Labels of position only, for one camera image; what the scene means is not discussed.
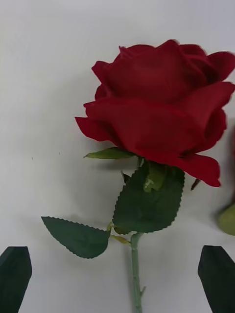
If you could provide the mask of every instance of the green stem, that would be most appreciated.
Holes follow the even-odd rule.
[[[139,258],[138,258],[138,242],[142,233],[136,233],[131,236],[131,259],[132,259],[132,275],[133,275],[133,293],[135,301],[135,313],[142,313],[141,296],[139,277]]]

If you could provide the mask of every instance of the red rose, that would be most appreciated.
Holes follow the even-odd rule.
[[[222,107],[235,85],[222,82],[235,68],[229,52],[206,55],[198,45],[169,40],[159,47],[120,47],[114,62],[98,61],[101,81],[87,118],[76,121],[83,134],[111,141],[157,163],[177,166],[219,186],[219,165],[197,152],[211,148],[226,129]]]

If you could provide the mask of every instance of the dark green object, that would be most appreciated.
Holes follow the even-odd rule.
[[[213,313],[235,312],[235,263],[220,246],[204,246],[198,266]]]
[[[28,248],[8,247],[0,256],[1,313],[18,313],[31,276]]]
[[[58,242],[81,258],[95,258],[107,248],[110,231],[54,217],[42,217],[42,220]]]
[[[162,187],[147,193],[143,189],[148,166],[143,164],[124,185],[116,203],[113,223],[129,231],[153,232],[174,221],[181,202],[184,172],[168,167]]]
[[[108,148],[108,149],[104,149],[104,150],[97,151],[97,152],[90,152],[85,157],[118,160],[122,158],[130,158],[133,156],[134,154],[131,152],[124,151],[117,147],[113,147],[113,148]]]

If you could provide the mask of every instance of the dark green leaf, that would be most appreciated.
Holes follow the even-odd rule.
[[[92,259],[102,254],[107,248],[110,231],[54,217],[42,217],[42,220],[58,242],[81,258]]]
[[[129,234],[129,230],[126,230],[124,228],[118,228],[118,227],[114,227],[114,230],[117,234],[119,235],[126,235],[126,234]]]
[[[235,263],[222,247],[203,247],[198,275],[212,312],[235,312]]]
[[[1,313],[18,313],[31,276],[28,248],[8,247],[0,256]]]
[[[228,207],[219,215],[218,226],[226,234],[235,236],[235,204]]]
[[[148,166],[144,163],[124,185],[113,217],[116,227],[147,233],[166,228],[174,221],[181,202],[184,172],[168,167],[161,189],[149,193],[143,189],[147,175]]]
[[[134,154],[131,152],[124,151],[117,147],[113,147],[113,148],[108,148],[108,149],[104,149],[104,150],[97,151],[97,152],[88,153],[85,157],[118,160],[121,158],[130,158],[133,156]]]
[[[148,176],[143,185],[144,191],[150,192],[152,189],[158,191],[163,185],[166,171],[166,165],[148,162]]]

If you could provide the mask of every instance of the white wall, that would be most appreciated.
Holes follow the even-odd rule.
[[[100,148],[74,116],[84,116],[98,80],[96,60],[118,45],[167,39],[235,52],[234,0],[0,0],[0,251],[27,245],[33,276],[21,313],[131,313],[128,247],[110,241],[83,260],[56,242],[40,216],[105,227],[129,163],[83,159]],[[235,74],[230,77],[235,82]],[[201,183],[172,227],[140,242],[144,313],[209,313],[197,265],[202,246],[222,245],[235,258],[235,238],[220,232],[214,213],[235,189],[232,128],[208,155],[222,168],[220,189]]]

